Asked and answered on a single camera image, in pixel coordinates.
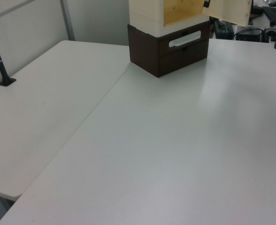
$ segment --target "white drawer handle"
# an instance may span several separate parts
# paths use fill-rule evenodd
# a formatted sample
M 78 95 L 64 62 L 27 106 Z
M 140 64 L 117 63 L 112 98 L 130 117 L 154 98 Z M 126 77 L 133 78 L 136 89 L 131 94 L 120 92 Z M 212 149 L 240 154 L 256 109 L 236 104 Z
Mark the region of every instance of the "white drawer handle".
M 169 42 L 169 46 L 172 47 L 172 46 L 184 45 L 184 44 L 187 44 L 187 43 L 189 43 L 191 41 L 199 39 L 200 36 L 201 36 L 201 32 L 199 30 L 199 31 L 194 32 L 192 34 L 188 34 L 188 35 L 186 35 L 184 37 L 180 37 L 178 39 L 170 41 Z

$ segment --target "keyboard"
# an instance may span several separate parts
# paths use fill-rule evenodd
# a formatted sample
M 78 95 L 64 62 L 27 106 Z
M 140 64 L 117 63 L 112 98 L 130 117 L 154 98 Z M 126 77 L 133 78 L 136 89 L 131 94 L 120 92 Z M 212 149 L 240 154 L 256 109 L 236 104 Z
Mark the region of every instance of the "keyboard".
M 276 24 L 276 8 L 263 6 L 263 12 L 270 21 L 275 21 Z

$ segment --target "dark brown wooden box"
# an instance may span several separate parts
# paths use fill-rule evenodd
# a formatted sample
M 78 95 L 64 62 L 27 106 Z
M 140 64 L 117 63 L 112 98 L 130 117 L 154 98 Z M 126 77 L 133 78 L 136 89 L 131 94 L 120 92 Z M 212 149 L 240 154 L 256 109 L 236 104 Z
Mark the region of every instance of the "dark brown wooden box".
M 181 46 L 169 47 L 169 42 L 201 31 L 201 37 Z M 156 77 L 207 58 L 210 21 L 154 37 L 128 25 L 130 60 Z

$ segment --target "white wall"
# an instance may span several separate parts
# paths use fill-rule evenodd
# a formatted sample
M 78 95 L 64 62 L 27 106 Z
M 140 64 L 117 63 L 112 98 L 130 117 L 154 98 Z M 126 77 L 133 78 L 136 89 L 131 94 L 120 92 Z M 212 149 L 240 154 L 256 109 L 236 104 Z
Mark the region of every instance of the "white wall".
M 9 76 L 67 39 L 60 0 L 34 0 L 0 17 L 0 55 Z
M 66 0 L 76 41 L 129 45 L 128 0 Z

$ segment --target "table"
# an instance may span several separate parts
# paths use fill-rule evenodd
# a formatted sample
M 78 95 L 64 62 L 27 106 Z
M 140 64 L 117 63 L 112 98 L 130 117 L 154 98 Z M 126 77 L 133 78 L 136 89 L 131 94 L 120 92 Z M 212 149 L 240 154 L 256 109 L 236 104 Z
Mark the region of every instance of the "table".
M 131 64 L 7 224 L 276 224 L 273 45 L 211 39 L 161 78 Z
M 0 196 L 26 190 L 129 64 L 126 46 L 63 41 L 0 86 Z

